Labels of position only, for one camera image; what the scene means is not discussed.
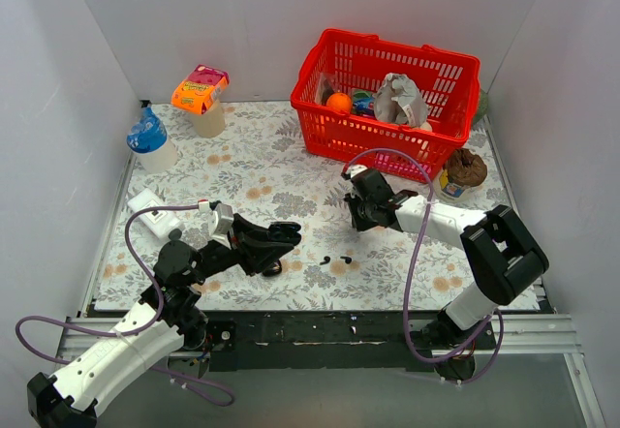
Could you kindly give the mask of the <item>long black earbud charging case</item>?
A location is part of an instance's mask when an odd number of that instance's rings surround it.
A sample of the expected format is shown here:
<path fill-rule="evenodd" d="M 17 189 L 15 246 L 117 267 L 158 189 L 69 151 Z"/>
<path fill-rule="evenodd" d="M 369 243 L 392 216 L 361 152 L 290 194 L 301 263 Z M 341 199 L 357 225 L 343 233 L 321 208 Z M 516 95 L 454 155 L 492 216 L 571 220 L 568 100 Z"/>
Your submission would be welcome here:
<path fill-rule="evenodd" d="M 301 225 L 295 222 L 274 222 L 269 228 L 272 239 L 284 240 L 300 236 Z"/>

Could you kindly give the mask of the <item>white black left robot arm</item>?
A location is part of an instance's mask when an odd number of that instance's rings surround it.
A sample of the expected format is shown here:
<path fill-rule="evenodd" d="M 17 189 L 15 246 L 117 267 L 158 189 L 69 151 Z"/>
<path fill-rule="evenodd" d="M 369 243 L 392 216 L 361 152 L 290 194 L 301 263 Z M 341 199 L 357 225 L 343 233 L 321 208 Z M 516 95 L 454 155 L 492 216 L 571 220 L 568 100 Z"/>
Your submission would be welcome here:
<path fill-rule="evenodd" d="M 174 229 L 147 272 L 150 287 L 119 322 L 93 331 L 95 343 L 73 361 L 28 382 L 28 411 L 39 426 L 93 427 L 116 396 L 170 353 L 210 352 L 220 340 L 197 306 L 196 286 L 234 266 L 248 276 L 277 274 L 301 241 L 295 222 L 261 227 L 227 205 L 207 212 L 206 245 L 195 248 Z"/>

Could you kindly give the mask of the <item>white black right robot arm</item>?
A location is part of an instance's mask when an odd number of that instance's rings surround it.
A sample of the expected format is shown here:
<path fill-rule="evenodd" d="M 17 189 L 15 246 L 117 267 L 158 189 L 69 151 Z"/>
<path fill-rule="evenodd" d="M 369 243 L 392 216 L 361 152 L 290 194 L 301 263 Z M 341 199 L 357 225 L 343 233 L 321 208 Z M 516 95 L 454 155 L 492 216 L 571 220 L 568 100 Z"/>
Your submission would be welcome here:
<path fill-rule="evenodd" d="M 500 306 L 510 305 L 548 269 L 549 260 L 516 212 L 490 211 L 430 201 L 415 191 L 394 192 L 374 168 L 355 165 L 343 173 L 352 226 L 429 236 L 464 252 L 474 283 L 444 307 L 418 334 L 428 344 L 460 348 Z"/>

